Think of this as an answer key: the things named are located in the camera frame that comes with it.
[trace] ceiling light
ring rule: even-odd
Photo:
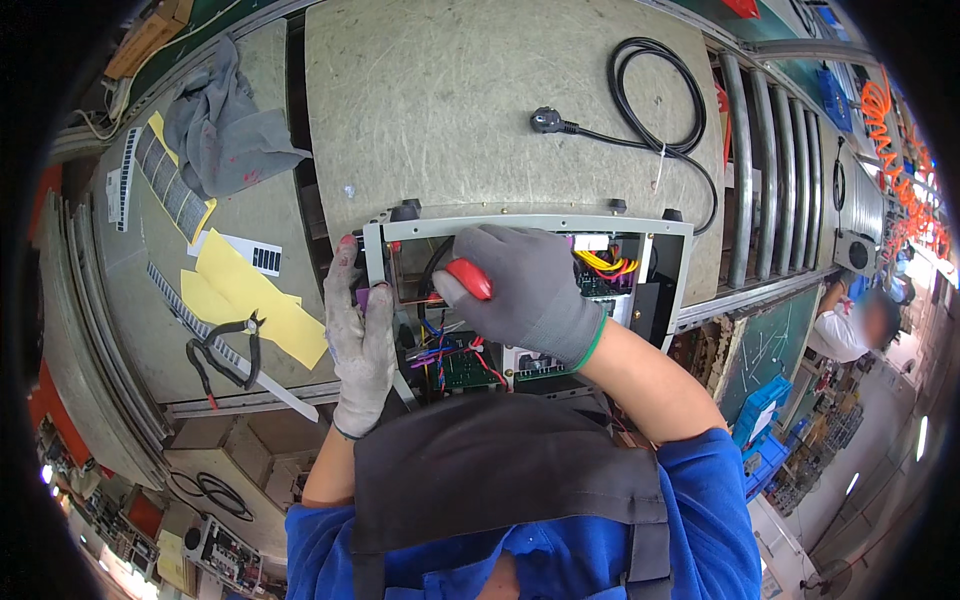
[[[924,456],[926,450],[926,415],[920,419],[920,438],[917,440],[917,462]]]
[[[853,479],[850,480],[850,484],[847,486],[847,495],[850,495],[850,492],[853,490],[853,486],[856,485],[856,480],[860,478],[860,473],[856,472],[853,474]]]

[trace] black apron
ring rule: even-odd
[[[657,458],[523,394],[444,400],[357,442],[354,597],[381,600],[384,553],[567,516],[631,525],[631,600],[670,597],[670,535]]]

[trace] workbench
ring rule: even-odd
[[[286,20],[279,19],[236,40],[239,71],[249,82],[253,101],[261,110],[286,110],[286,37]],[[169,89],[142,109],[132,125],[143,127],[155,111],[165,114],[172,93]],[[118,138],[102,156],[90,190],[98,233],[97,258],[101,261],[111,317],[153,400],[167,403],[203,399],[200,379],[184,353],[192,335],[174,318],[158,288],[147,277],[148,262],[153,262],[179,294],[180,270],[194,270],[197,259],[187,255],[185,238],[138,167],[133,169],[127,231],[119,232],[113,223],[108,223],[106,174],[120,166],[126,131]],[[269,279],[285,294],[301,297],[302,307],[315,319],[324,320],[324,303],[307,250],[293,172],[281,173],[217,199],[217,207],[204,228],[281,246],[280,275]],[[227,341],[250,358],[242,334],[231,334]],[[287,388],[336,378],[329,354],[308,370],[273,342],[262,340],[261,346],[262,370]],[[243,392],[220,375],[211,376],[210,382],[216,396]]]
[[[305,18],[306,89],[314,162],[331,240],[406,198],[423,217],[508,213],[659,218],[678,208],[700,226],[711,196],[704,178],[660,156],[582,136],[532,131],[549,105],[569,121],[636,139],[609,92],[606,64],[623,39],[673,49],[707,107],[692,157],[719,188],[713,228],[696,238],[684,304],[716,293],[723,228],[722,139],[716,89],[701,32],[632,0],[328,0]],[[665,60],[639,57],[625,88],[657,137],[677,141],[693,103]]]

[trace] blue work uniform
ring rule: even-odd
[[[760,589],[760,559],[740,451],[711,429],[657,451],[667,507],[672,597],[744,598]],[[288,600],[352,598],[352,506],[287,514]],[[502,551],[516,559],[521,600],[624,599],[629,526],[596,516],[515,525],[386,553],[387,599],[472,598]]]

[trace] worker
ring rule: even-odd
[[[820,298],[806,341],[818,354],[841,363],[885,347],[900,331],[900,307],[880,288],[866,290],[856,303],[850,300],[847,292],[858,277],[845,270]]]
[[[479,335],[594,381],[653,443],[619,448],[573,410],[523,394],[445,398],[377,426],[394,380],[393,290],[351,307],[357,242],[324,282],[342,381],[333,426],[286,519],[288,600],[749,598],[760,560],[740,450],[707,391],[580,295],[562,236],[484,225],[455,256],[478,300],[436,290]]]

